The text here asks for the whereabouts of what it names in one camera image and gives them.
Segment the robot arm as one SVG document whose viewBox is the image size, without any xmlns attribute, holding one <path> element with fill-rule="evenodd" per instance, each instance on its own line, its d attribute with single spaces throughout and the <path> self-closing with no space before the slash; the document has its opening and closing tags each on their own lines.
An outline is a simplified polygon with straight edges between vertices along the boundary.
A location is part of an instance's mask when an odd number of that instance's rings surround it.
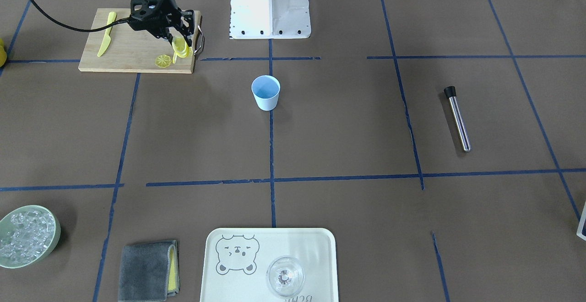
<svg viewBox="0 0 586 302">
<path fill-rule="evenodd" d="M 183 11 L 175 0 L 130 0 L 128 25 L 134 31 L 147 31 L 157 39 L 172 42 L 170 28 L 182 35 L 188 46 L 193 45 L 195 12 Z"/>
</svg>

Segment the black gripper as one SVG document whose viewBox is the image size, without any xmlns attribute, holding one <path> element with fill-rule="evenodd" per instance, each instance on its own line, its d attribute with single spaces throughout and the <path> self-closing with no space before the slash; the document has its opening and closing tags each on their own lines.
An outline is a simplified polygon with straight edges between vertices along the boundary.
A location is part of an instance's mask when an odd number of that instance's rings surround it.
<svg viewBox="0 0 586 302">
<path fill-rule="evenodd" d="M 173 27 L 184 37 L 189 47 L 193 46 L 195 34 L 195 11 L 182 11 L 175 0 L 130 0 L 128 25 L 134 31 L 148 31 L 154 37 L 172 42 Z"/>
</svg>

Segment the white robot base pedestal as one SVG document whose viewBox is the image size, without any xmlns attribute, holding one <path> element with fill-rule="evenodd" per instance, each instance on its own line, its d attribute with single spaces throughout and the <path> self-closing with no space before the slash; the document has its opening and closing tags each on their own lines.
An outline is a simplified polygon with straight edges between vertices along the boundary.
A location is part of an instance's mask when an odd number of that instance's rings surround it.
<svg viewBox="0 0 586 302">
<path fill-rule="evenodd" d="M 230 0 L 229 37 L 245 39 L 310 38 L 309 0 Z"/>
</svg>

